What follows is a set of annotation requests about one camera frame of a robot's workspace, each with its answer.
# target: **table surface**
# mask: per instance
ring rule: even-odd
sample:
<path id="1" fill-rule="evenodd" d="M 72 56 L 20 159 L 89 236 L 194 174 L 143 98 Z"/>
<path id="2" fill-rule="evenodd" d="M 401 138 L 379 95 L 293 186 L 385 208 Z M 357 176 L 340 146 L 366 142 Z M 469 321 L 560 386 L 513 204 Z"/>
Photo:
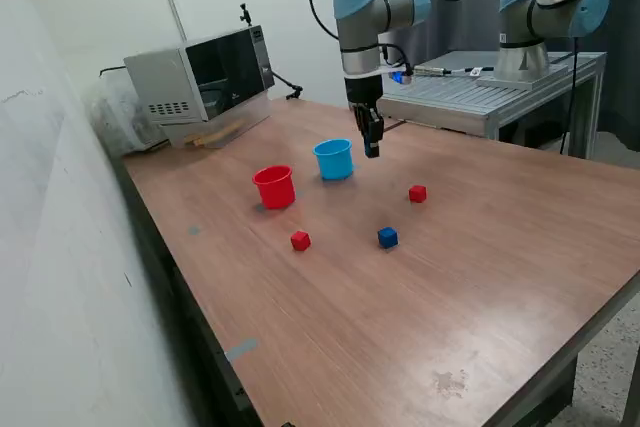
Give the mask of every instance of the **table surface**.
<path id="1" fill-rule="evenodd" d="M 233 367 L 268 427 L 483 425 L 638 273 L 640 172 L 412 124 L 370 160 L 346 109 L 272 107 L 222 150 L 126 160 L 223 348 L 257 342 Z M 357 168 L 324 183 L 333 137 Z M 251 182 L 272 164 L 283 211 Z"/>

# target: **gray curtain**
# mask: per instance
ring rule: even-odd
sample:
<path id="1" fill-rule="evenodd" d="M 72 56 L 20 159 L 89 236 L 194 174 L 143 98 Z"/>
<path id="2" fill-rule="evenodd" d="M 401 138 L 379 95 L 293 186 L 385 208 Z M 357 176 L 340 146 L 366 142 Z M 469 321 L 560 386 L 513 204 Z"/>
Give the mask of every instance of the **gray curtain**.
<path id="1" fill-rule="evenodd" d="M 626 146 L 640 151 L 640 0 L 612 0 L 604 25 L 583 39 L 580 49 L 608 52 L 599 130 L 612 132 Z M 433 11 L 420 36 L 420 45 L 408 46 L 419 61 L 451 50 L 498 48 L 499 0 L 433 0 Z M 566 40 L 552 40 L 550 50 L 571 50 Z"/>

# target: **metal table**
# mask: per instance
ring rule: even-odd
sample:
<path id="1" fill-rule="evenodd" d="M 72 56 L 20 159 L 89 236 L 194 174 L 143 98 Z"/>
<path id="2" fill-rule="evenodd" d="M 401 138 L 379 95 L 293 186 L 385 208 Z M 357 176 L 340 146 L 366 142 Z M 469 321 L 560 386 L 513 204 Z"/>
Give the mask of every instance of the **metal table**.
<path id="1" fill-rule="evenodd" d="M 551 52 L 549 58 L 552 63 L 567 65 L 568 71 L 531 91 L 483 87 L 477 84 L 477 78 L 469 76 L 415 76 L 409 85 L 385 78 L 385 95 L 378 108 L 382 115 L 394 119 L 498 140 L 501 127 L 571 90 L 572 54 Z M 498 52 L 455 51 L 423 65 L 447 69 L 491 67 L 497 59 Z M 569 129 L 569 155 L 574 157 L 589 159 L 593 155 L 605 63 L 604 52 L 578 54 L 578 87 Z"/>

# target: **red cube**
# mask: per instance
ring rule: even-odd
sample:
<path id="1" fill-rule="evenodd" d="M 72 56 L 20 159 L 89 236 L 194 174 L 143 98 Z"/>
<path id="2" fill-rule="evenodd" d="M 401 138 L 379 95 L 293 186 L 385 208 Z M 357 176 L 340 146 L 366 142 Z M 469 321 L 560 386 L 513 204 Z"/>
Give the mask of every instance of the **red cube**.
<path id="1" fill-rule="evenodd" d="M 291 245 L 297 251 L 304 252 L 311 245 L 311 238 L 306 232 L 298 231 L 291 236 Z"/>
<path id="2" fill-rule="evenodd" d="M 424 185 L 414 185 L 409 189 L 409 200 L 422 203 L 427 200 L 427 188 Z"/>

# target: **floor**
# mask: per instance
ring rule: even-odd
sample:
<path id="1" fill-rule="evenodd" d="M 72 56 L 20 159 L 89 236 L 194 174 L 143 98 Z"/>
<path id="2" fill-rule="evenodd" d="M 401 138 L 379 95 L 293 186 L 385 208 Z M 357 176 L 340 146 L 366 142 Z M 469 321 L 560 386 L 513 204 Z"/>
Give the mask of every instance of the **floor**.
<path id="1" fill-rule="evenodd" d="M 559 142 L 548 147 L 559 149 Z M 604 132 L 598 134 L 594 160 L 640 169 L 640 153 L 627 150 L 615 136 Z M 639 344 L 640 294 L 580 354 L 574 403 L 549 425 L 617 427 Z"/>

